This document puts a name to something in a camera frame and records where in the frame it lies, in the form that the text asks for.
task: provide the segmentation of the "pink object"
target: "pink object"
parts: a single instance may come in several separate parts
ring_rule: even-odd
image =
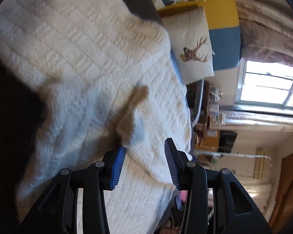
[[[187,196],[188,196],[188,191],[187,190],[184,190],[184,191],[181,191],[180,192],[180,199],[183,202],[186,202],[187,201]]]

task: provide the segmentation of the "window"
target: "window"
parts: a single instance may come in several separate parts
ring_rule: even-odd
[[[236,103],[293,109],[293,67],[279,63],[240,63]]]

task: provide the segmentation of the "metal rod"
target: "metal rod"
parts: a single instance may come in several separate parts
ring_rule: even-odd
[[[271,88],[271,89],[277,89],[277,90],[287,90],[290,91],[290,89],[282,89],[282,88],[276,88],[276,87],[270,87],[270,86],[262,86],[262,85],[251,85],[251,84],[245,84],[245,85],[250,85],[250,86],[256,86],[256,87],[265,87],[265,88]]]
[[[261,155],[247,155],[247,154],[235,154],[235,153],[225,153],[225,152],[212,152],[212,151],[206,151],[206,150],[194,150],[194,154],[197,155],[205,155],[205,156],[228,156],[228,157],[241,157],[241,158],[265,158],[269,164],[270,167],[272,167],[272,160],[269,156],[261,156]]]
[[[293,77],[289,77],[289,76],[274,76],[274,75],[267,75],[267,74],[262,74],[262,73],[255,73],[255,72],[246,72],[248,74],[255,74],[255,75],[265,75],[265,76],[271,76],[271,77],[277,77],[277,78],[281,78],[281,79],[286,79],[286,80],[291,80],[293,81]]]

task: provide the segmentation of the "white blanket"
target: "white blanket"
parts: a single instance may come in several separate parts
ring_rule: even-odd
[[[151,233],[173,189],[164,141],[188,152],[191,138],[167,32],[122,0],[4,0],[0,59],[46,105],[16,192],[20,221],[62,168],[88,167],[120,137],[122,175],[105,193],[110,231]]]

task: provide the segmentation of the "window frame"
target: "window frame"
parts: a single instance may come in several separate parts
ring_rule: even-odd
[[[256,105],[256,106],[263,106],[263,107],[277,107],[277,108],[293,110],[293,106],[287,106],[287,103],[293,94],[293,84],[292,84],[291,89],[289,90],[289,94],[288,94],[287,98],[285,99],[285,101],[283,102],[283,104],[241,100],[240,98],[241,98],[241,94],[242,94],[242,87],[244,85],[244,78],[245,78],[245,74],[246,74],[246,63],[247,63],[247,60],[241,59],[240,64],[239,64],[238,80],[237,80],[234,103],[235,104],[242,104],[242,105]]]

